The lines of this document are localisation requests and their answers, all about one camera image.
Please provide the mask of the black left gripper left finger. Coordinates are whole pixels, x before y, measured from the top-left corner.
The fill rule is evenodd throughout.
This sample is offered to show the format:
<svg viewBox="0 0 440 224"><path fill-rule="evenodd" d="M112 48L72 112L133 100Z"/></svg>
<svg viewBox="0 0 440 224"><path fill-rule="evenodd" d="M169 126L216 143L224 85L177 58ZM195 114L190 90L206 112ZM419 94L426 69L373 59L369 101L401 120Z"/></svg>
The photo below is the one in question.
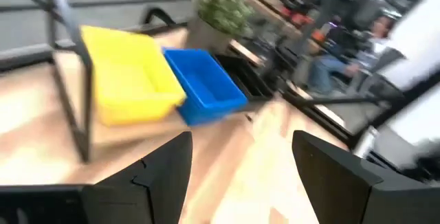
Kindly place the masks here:
<svg viewBox="0 0 440 224"><path fill-rule="evenodd" d="M185 131L86 190L87 224L178 224L192 166Z"/></svg>

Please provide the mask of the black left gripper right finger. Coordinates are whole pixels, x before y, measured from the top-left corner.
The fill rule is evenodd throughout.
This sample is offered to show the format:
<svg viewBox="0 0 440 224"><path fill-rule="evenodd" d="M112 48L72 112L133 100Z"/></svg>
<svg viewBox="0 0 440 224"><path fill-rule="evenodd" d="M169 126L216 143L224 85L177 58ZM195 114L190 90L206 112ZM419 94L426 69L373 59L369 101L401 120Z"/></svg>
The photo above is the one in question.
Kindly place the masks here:
<svg viewBox="0 0 440 224"><path fill-rule="evenodd" d="M319 224L361 224L371 188L383 179L350 152L294 131L292 152Z"/></svg>

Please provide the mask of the yellow plastic slotted basket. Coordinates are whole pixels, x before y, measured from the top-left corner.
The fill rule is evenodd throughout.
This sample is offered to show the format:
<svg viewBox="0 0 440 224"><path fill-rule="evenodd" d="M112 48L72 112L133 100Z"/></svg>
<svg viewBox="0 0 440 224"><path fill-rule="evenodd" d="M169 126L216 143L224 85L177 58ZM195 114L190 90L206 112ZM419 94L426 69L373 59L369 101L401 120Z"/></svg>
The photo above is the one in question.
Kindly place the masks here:
<svg viewBox="0 0 440 224"><path fill-rule="evenodd" d="M93 63L93 96L107 126L150 122L183 104L186 93L154 38L83 25Z"/></svg>

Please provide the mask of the blue plastic slotted basket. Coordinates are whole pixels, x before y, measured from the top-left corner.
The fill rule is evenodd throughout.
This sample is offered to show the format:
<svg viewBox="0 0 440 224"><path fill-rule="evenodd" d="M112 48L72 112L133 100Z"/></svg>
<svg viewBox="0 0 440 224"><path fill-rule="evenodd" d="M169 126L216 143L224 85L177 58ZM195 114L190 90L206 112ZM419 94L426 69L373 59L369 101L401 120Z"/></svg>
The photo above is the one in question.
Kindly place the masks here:
<svg viewBox="0 0 440 224"><path fill-rule="evenodd" d="M221 119L243 108L248 99L223 67L205 50L163 50L187 98L177 108L189 126Z"/></svg>

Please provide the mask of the black plastic slotted basket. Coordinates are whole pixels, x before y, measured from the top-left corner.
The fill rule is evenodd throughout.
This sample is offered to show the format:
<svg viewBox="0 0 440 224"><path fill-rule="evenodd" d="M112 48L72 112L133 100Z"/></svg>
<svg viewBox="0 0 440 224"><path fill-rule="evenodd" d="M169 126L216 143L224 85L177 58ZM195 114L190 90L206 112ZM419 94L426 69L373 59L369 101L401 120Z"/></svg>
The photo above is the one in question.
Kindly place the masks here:
<svg viewBox="0 0 440 224"><path fill-rule="evenodd" d="M248 102L265 102L273 97L273 91L246 59L221 54L215 54L214 58L244 93Z"/></svg>

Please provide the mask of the person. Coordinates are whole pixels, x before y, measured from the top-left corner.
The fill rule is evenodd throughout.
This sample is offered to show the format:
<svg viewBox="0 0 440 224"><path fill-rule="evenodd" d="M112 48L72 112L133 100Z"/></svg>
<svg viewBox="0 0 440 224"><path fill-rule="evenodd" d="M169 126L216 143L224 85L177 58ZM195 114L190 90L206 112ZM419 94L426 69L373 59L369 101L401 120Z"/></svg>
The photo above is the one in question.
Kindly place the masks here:
<svg viewBox="0 0 440 224"><path fill-rule="evenodd" d="M333 90L332 75L342 74L348 78L354 77L361 69L370 69L375 66L379 57L388 47L389 32L397 20L391 16L379 16L367 30L369 35L366 40L368 47L359 49L354 58L347 63L331 54L325 54L315 60L311 66L308 79L308 90L313 96L328 96Z"/></svg>

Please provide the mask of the black curved hook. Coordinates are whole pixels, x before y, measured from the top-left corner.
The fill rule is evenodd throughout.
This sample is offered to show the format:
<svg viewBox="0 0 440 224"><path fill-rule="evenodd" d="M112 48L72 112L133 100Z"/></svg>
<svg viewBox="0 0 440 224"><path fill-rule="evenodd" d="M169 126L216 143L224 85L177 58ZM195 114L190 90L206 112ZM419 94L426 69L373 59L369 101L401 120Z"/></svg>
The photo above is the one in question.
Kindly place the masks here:
<svg viewBox="0 0 440 224"><path fill-rule="evenodd" d="M159 7L152 7L146 9L146 14L143 18L141 18L141 25L150 24L154 18L157 18L164 22L167 26L175 25L176 22L165 12L163 9Z"/></svg>

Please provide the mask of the potted green plant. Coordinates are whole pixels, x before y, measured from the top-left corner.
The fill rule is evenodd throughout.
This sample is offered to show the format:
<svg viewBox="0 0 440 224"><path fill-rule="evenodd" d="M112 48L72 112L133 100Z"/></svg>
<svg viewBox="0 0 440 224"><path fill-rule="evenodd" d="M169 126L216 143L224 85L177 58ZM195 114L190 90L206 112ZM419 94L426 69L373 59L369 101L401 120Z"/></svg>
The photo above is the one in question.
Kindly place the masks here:
<svg viewBox="0 0 440 224"><path fill-rule="evenodd" d="M247 0L192 0L186 47L224 53L230 42L248 28L253 9Z"/></svg>

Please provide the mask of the black aluminium table frame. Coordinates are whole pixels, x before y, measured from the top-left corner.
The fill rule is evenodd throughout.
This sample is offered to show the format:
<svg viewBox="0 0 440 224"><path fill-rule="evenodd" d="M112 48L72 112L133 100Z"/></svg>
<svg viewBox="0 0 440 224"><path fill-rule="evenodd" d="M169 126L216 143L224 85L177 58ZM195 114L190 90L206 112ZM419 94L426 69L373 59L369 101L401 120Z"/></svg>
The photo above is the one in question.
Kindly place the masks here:
<svg viewBox="0 0 440 224"><path fill-rule="evenodd" d="M38 46L36 49L26 49L24 47L18 48L18 51L0 52L0 71L12 71L15 69L37 65L39 63L54 63L53 52L56 50L75 52L80 56L80 62L84 68L91 64L91 59L85 51L85 46L79 42L70 41L68 44L55 43L55 46L49 45ZM367 128L372 126L379 128L389 121L392 117L397 115L404 107L410 103L409 94L406 92L388 94L376 97L343 97L334 99L305 99L299 98L299 91L291 89L283 94L284 99L292 106L298 108L307 117L310 117L314 122L335 135L338 139L343 141L349 148L354 148L360 143L361 136L366 132ZM360 127L356 133L348 132L342 125L337 124L335 120L331 119L329 115L325 114L318 108L323 104L365 104L379 102L389 102L390 107L383 110L372 119L368 119L364 126Z"/></svg>

